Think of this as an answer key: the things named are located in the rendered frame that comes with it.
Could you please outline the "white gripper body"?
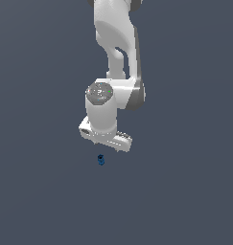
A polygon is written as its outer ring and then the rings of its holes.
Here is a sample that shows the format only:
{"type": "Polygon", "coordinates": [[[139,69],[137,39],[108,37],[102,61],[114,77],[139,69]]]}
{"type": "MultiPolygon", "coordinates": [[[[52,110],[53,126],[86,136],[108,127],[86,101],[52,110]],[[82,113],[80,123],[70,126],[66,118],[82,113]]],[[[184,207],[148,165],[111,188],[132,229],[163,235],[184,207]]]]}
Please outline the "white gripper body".
{"type": "Polygon", "coordinates": [[[99,134],[93,131],[88,117],[82,120],[79,131],[83,138],[90,140],[94,145],[110,146],[116,151],[129,152],[132,144],[132,138],[127,133],[113,130],[111,134],[99,134]]]}

